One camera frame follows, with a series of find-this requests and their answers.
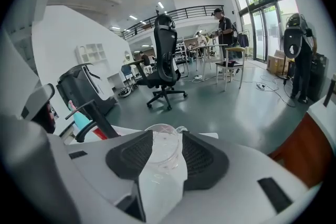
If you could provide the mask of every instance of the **white shelf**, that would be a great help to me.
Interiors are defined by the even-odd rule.
[[[77,46],[75,53],[78,63],[95,63],[106,60],[106,53],[102,44]]]

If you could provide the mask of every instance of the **floor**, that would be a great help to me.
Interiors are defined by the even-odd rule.
[[[276,78],[266,70],[266,65],[248,60],[244,71],[244,81],[241,89],[239,82],[228,83],[224,91],[224,81],[216,85],[215,79],[201,83],[190,80],[197,74],[202,74],[202,65],[196,71],[196,63],[189,65],[190,74],[181,78],[175,85],[176,90],[185,90],[187,98],[182,94],[170,95],[173,109],[167,111],[164,98],[152,103],[148,109],[146,102],[153,97],[152,91],[145,86],[139,86],[126,98],[118,98],[117,105],[107,115],[113,125],[131,129],[144,130],[158,123],[169,124],[175,128],[185,126],[195,133],[218,133],[219,139],[224,139],[241,145],[253,147],[268,154],[280,146],[292,133],[308,109],[308,104],[295,102],[295,108],[287,106],[274,92],[264,92],[256,89],[256,82],[264,82],[275,88],[272,82],[264,81]],[[216,75],[216,68],[206,67],[206,78]],[[241,72],[234,79],[240,80]],[[292,100],[284,92],[282,80],[278,79],[279,95],[289,104]],[[285,87],[290,94],[291,85]]]

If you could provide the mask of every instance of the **mesh backrest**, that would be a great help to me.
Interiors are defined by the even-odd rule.
[[[174,82],[177,76],[173,67],[173,58],[176,50],[177,32],[174,28],[157,25],[154,29],[156,43],[156,66],[159,76],[167,82]]]

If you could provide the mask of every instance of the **office chair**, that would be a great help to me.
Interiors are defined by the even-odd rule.
[[[174,54],[176,49],[177,32],[175,30],[175,24],[173,19],[165,14],[159,15],[155,20],[154,38],[156,43],[156,68],[157,70],[147,77],[142,70],[140,63],[143,60],[132,62],[129,65],[136,65],[142,79],[138,80],[138,85],[146,85],[148,88],[159,88],[161,91],[154,91],[154,97],[147,102],[148,108],[152,107],[152,102],[160,97],[165,97],[168,110],[171,110],[170,101],[167,97],[168,94],[183,93],[183,97],[187,97],[185,91],[174,91],[173,86],[177,80],[181,77],[179,70],[174,70]]]

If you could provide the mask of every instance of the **railing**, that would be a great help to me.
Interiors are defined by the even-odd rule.
[[[211,16],[216,8],[223,10],[223,5],[205,5],[205,6],[195,6],[188,8],[180,8],[167,12],[167,15],[171,16],[174,21],[184,20],[189,18]],[[154,28],[154,22],[157,16],[151,17],[149,19],[143,20],[143,23],[138,23],[132,27],[126,29],[126,31],[121,32],[123,39],[127,40],[131,37],[138,35],[144,31]]]

